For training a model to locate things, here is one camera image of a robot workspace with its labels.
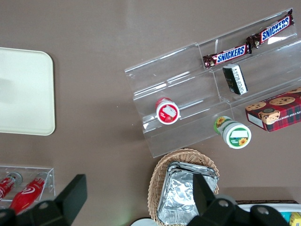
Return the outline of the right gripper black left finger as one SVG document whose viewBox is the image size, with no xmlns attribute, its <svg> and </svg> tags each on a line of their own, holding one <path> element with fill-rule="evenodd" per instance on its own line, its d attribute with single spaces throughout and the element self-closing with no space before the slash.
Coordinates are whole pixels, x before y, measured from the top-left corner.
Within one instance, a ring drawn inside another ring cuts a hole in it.
<svg viewBox="0 0 301 226">
<path fill-rule="evenodd" d="M 54 200 L 36 204 L 16 215 L 12 209 L 0 211 L 2 226 L 70 226 L 87 200 L 87 178 L 77 174 Z"/>
</svg>

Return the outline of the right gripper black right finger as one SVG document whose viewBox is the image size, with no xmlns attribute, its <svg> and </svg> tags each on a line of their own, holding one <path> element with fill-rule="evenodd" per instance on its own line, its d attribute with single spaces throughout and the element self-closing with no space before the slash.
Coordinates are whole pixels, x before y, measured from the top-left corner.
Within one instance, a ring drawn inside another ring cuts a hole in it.
<svg viewBox="0 0 301 226">
<path fill-rule="evenodd" d="M 217 198 L 203 175 L 193 175 L 193 198 L 199 215 L 189 226 L 287 226 L 289 223 L 273 207 L 254 205 L 245 211 L 227 196 Z"/>
</svg>

